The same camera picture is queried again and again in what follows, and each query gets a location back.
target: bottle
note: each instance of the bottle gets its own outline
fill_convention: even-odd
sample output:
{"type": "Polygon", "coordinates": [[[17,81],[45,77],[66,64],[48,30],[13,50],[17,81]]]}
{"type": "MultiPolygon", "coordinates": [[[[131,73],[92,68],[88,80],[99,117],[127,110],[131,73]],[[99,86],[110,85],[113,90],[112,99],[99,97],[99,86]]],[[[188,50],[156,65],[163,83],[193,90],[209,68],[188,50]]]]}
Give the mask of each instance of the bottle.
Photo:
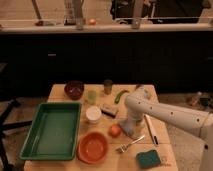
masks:
{"type": "Polygon", "coordinates": [[[197,94],[194,95],[194,96],[191,98],[191,100],[189,101],[189,105],[190,105],[190,106],[195,106],[195,105],[198,103],[198,101],[200,100],[201,95],[202,95],[202,93],[201,93],[200,91],[197,92],[197,94]]]}

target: fork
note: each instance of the fork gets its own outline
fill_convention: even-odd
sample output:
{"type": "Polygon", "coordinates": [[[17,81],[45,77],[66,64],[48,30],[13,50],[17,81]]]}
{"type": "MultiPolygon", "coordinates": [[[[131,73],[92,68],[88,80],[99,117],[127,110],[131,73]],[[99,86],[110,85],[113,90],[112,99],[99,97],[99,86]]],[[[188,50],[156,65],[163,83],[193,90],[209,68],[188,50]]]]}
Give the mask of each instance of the fork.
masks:
{"type": "Polygon", "coordinates": [[[136,142],[142,140],[143,138],[145,138],[145,135],[142,135],[141,137],[139,137],[138,139],[132,141],[131,143],[127,144],[127,145],[123,145],[117,149],[115,149],[118,153],[124,153],[131,145],[135,144],[136,142]]]}

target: bowl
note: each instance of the bowl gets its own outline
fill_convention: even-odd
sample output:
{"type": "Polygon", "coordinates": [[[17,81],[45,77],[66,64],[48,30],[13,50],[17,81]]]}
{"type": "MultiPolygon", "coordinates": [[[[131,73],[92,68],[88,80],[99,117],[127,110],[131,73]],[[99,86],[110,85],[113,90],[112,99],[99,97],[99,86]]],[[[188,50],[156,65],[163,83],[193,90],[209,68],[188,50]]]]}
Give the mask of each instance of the bowl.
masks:
{"type": "Polygon", "coordinates": [[[65,85],[64,91],[72,100],[78,100],[83,95],[84,83],[77,80],[70,81],[65,85]]]}
{"type": "Polygon", "coordinates": [[[102,112],[98,106],[91,106],[86,110],[86,117],[90,123],[98,123],[101,116],[102,112]]]}
{"type": "Polygon", "coordinates": [[[88,164],[102,162],[108,152],[108,141],[100,132],[90,132],[78,143],[78,158],[88,164]]]}

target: cup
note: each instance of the cup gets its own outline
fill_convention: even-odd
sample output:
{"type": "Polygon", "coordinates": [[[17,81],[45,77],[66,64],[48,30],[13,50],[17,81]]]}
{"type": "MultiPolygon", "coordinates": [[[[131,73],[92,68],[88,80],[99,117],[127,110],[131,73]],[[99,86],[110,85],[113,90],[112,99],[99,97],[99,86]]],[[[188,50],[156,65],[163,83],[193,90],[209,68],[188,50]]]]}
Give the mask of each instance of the cup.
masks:
{"type": "Polygon", "coordinates": [[[90,105],[94,105],[95,101],[96,101],[96,91],[94,91],[94,90],[88,91],[88,93],[87,93],[87,102],[90,105]]]}
{"type": "Polygon", "coordinates": [[[91,106],[86,110],[86,117],[89,123],[95,124],[98,123],[101,119],[102,112],[101,109],[97,106],[91,106]]]}
{"type": "Polygon", "coordinates": [[[109,79],[104,80],[103,84],[104,84],[104,93],[107,95],[111,94],[112,85],[113,85],[112,80],[109,80],[109,79]]]}

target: black cabinet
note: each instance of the black cabinet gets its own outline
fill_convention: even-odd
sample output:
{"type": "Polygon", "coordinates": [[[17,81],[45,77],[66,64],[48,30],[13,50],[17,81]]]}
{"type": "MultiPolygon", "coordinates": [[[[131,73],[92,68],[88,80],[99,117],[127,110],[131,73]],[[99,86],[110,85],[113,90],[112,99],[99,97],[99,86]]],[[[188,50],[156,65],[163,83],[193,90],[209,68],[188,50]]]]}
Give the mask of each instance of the black cabinet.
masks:
{"type": "Polygon", "coordinates": [[[154,84],[158,92],[212,91],[212,32],[0,35],[3,72],[18,95],[54,83],[154,84]]]}

